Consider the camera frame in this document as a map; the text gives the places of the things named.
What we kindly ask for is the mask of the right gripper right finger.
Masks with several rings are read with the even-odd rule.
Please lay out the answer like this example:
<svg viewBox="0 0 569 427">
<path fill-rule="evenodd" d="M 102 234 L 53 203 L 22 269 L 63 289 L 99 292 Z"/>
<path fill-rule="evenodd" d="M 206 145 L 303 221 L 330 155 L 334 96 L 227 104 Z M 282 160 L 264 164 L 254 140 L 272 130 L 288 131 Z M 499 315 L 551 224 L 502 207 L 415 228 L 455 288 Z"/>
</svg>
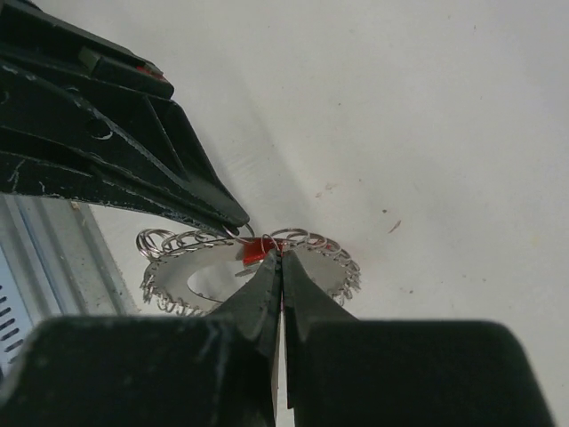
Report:
<svg viewBox="0 0 569 427">
<path fill-rule="evenodd" d="M 299 426 L 550 426 L 525 351 L 481 320 L 360 320 L 282 258 L 287 403 Z"/>
</svg>

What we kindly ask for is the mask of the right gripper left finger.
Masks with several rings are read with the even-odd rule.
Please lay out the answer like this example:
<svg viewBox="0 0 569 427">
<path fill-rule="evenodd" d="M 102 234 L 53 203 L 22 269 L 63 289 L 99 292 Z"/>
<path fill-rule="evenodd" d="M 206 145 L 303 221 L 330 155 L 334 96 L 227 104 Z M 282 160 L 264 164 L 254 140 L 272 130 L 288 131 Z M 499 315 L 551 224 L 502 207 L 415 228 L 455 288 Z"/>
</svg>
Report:
<svg viewBox="0 0 569 427">
<path fill-rule="evenodd" d="M 1 386 L 4 426 L 272 426 L 282 258 L 203 317 L 60 316 Z"/>
</svg>

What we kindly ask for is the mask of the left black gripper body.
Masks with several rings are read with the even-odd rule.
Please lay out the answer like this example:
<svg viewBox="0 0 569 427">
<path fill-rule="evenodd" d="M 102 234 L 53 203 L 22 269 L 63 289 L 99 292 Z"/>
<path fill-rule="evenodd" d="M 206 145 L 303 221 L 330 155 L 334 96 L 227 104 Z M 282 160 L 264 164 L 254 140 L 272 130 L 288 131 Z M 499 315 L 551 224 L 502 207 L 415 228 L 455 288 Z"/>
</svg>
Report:
<svg viewBox="0 0 569 427">
<path fill-rule="evenodd" d="M 151 61 L 30 1 L 1 4 L 1 191 L 152 214 L 249 221 Z"/>
</svg>

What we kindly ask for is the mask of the metal disc with key rings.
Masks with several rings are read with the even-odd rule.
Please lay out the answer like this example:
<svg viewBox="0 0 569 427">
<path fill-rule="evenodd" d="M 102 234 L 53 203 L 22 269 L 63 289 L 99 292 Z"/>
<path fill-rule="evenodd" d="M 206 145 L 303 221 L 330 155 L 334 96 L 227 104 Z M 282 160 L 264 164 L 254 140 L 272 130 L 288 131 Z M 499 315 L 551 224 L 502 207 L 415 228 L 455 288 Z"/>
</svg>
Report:
<svg viewBox="0 0 569 427">
<path fill-rule="evenodd" d="M 309 278 L 338 304 L 360 290 L 359 265 L 333 239 L 300 228 L 263 235 L 282 238 L 282 252 L 296 254 Z M 148 260 L 140 284 L 143 301 L 182 317 L 212 312 L 265 263 L 266 257 L 249 267 L 242 262 L 244 244 L 263 235 L 223 238 L 201 230 L 142 230 L 136 246 Z"/>
</svg>

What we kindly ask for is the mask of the red handled key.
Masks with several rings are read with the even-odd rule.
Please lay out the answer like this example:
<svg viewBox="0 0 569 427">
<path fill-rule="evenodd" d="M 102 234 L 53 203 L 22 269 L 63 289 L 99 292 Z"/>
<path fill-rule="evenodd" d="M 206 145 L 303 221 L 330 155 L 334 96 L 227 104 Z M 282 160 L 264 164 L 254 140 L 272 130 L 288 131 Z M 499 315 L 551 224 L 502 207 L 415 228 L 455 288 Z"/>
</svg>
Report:
<svg viewBox="0 0 569 427">
<path fill-rule="evenodd" d="M 282 238 L 274 238 L 269 235 L 253 238 L 247 244 L 244 244 L 243 265 L 249 267 L 256 262 L 262 262 L 268 252 L 273 249 L 283 251 L 284 246 L 285 241 Z"/>
</svg>

